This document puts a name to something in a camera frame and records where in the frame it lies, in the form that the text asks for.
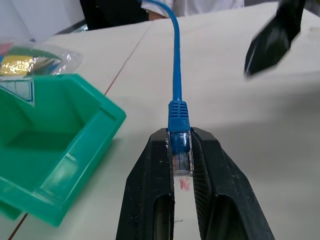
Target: blue ethernet cable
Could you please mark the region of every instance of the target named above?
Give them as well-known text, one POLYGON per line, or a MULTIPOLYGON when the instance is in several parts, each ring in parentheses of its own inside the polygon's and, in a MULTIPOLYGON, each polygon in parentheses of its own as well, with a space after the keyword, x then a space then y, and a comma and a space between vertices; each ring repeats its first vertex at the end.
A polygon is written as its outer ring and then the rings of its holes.
POLYGON ((156 0, 144 0, 162 7, 173 23, 173 99, 169 103, 168 133, 170 136, 172 162, 176 176, 193 174, 193 157, 191 148, 191 128, 187 103, 182 100, 180 29, 174 12, 166 4, 156 0))

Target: black object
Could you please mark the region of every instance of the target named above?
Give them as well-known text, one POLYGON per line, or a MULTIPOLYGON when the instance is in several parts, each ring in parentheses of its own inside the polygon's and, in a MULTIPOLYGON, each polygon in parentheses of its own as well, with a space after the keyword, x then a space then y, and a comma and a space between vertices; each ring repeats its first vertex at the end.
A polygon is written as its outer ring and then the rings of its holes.
POLYGON ((148 21, 148 13, 137 0, 80 0, 89 30, 148 21))
POLYGON ((251 76, 276 65, 288 52, 301 29, 306 0, 283 0, 275 17, 252 40, 245 57, 244 73, 251 76))
MULTIPOLYGON (((191 132, 202 240, 274 240, 246 176, 209 132, 191 132)), ((151 135, 127 178, 116 240, 172 240, 174 182, 166 129, 151 135)))

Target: white shirt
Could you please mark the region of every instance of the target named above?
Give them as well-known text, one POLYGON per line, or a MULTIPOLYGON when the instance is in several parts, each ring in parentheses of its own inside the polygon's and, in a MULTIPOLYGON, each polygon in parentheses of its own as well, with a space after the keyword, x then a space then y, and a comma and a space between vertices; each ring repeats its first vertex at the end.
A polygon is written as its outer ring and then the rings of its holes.
MULTIPOLYGON (((158 0, 167 4, 177 17, 205 14, 244 7, 245 0, 158 0)), ((142 8, 169 17, 158 5, 142 2, 142 8)))

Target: table surface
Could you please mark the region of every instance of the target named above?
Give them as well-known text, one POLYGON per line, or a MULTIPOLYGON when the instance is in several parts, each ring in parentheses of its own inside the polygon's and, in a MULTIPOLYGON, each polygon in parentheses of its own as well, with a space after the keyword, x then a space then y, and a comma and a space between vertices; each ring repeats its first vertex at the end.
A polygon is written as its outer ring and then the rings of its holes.
MULTIPOLYGON (((320 18, 305 11, 301 34, 279 66, 252 81, 243 77, 251 39, 276 9, 276 3, 265 3, 180 18, 183 99, 191 125, 213 133, 248 177, 275 238, 317 239, 320 18)), ((114 240, 126 178, 149 136, 167 126, 170 20, 97 33, 101 39, 89 32, 50 42, 82 52, 79 72, 101 92, 115 80, 106 95, 127 119, 61 226, 28 216, 14 240, 114 240)), ((176 194, 177 202, 183 199, 194 203, 185 191, 176 194)), ((174 239, 200 239, 195 208, 179 203, 177 208, 183 222, 175 224, 174 239)))

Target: green plastic bin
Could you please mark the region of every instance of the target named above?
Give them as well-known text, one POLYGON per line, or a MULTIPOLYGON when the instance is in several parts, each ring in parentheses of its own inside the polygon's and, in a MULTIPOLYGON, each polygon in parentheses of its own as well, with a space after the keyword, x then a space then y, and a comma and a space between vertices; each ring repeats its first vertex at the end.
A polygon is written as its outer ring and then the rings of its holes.
POLYGON ((76 74, 32 84, 34 105, 0 88, 0 211, 58 226, 126 115, 76 74))

